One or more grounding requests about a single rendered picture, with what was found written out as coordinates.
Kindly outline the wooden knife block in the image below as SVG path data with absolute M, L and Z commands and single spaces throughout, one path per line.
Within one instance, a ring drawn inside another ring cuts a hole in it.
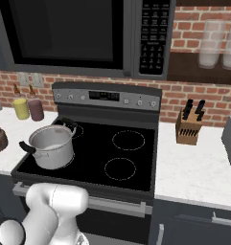
M 198 133 L 202 126 L 201 121 L 197 120 L 198 114 L 191 111 L 188 119 L 183 119 L 184 112 L 180 110 L 175 124 L 175 137 L 178 144 L 196 145 Z

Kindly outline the dark grey cupboard door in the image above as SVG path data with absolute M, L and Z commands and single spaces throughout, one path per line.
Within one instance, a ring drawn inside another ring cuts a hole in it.
M 13 194 L 13 187 L 13 180 L 10 176 L 0 175 L 0 217 L 22 221 L 26 212 L 20 198 Z
M 152 217 L 150 223 L 150 236 L 148 245 L 156 245 L 159 224 L 164 224 L 164 236 L 162 245 L 167 245 L 167 236 L 171 230 L 171 221 L 175 215 L 175 207 L 172 202 L 154 199 Z

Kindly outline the maroon squeeze bottle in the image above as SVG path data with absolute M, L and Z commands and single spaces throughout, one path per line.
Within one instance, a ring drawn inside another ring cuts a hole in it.
M 36 96 L 33 86 L 30 84 L 30 95 L 28 99 L 28 107 L 32 120 L 40 122 L 44 119 L 44 112 L 41 100 Z

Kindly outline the dark grey drawer front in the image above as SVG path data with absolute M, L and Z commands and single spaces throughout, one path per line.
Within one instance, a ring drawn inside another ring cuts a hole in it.
M 231 227 L 210 219 L 179 215 L 173 223 L 171 245 L 231 245 Z

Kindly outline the yellow squeeze bottle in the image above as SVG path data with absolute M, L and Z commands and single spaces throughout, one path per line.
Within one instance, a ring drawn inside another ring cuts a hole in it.
M 30 117 L 26 98 L 20 93 L 16 84 L 13 85 L 13 108 L 19 120 L 27 120 Z

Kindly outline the dark wooden wall shelf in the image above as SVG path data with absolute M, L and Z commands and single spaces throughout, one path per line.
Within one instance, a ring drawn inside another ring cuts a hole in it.
M 167 80 L 231 85 L 231 70 L 222 67 L 221 59 L 205 69 L 198 66 L 198 53 L 170 53 Z

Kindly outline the grey wall outlet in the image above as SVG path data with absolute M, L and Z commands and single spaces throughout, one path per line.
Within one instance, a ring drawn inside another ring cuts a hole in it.
M 18 76 L 19 84 L 21 86 L 28 86 L 29 85 L 29 78 L 28 78 L 28 75 L 26 73 L 18 72 L 17 76 Z
M 43 87 L 42 75 L 39 73 L 32 73 L 32 84 L 34 87 Z

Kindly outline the black glass-top stove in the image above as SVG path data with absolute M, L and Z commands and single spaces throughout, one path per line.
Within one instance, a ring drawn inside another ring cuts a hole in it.
M 12 171 L 14 184 L 78 186 L 92 197 L 145 202 L 153 208 L 161 90 L 69 81 L 54 83 L 52 91 L 58 107 L 55 122 L 69 119 L 78 124 L 72 140 L 74 158 L 65 167 L 48 170 L 27 153 Z M 88 208 L 77 223 L 90 245 L 148 245 L 151 217 Z

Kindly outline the black microwave oven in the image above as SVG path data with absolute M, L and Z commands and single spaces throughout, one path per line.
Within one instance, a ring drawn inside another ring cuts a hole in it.
M 165 80 L 176 0 L 0 0 L 2 69 Z

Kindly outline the black-handled knife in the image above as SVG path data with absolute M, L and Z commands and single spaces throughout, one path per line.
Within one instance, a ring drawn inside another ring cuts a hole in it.
M 198 103 L 198 106 L 197 106 L 197 108 L 196 108 L 195 113 L 197 114 L 196 120 L 197 120 L 198 122 L 201 121 L 201 119 L 202 119 L 202 117 L 203 117 L 203 115 L 204 115 L 204 111 L 202 110 L 204 104 L 205 104 L 205 100 L 201 100 L 201 101 Z
M 186 106 L 185 106 L 185 108 L 183 110 L 183 118 L 182 118 L 183 120 L 187 120 L 188 119 L 190 111 L 191 111 L 191 109 L 193 107 L 193 101 L 194 100 L 192 100 L 192 99 L 188 99 L 188 101 L 186 103 Z

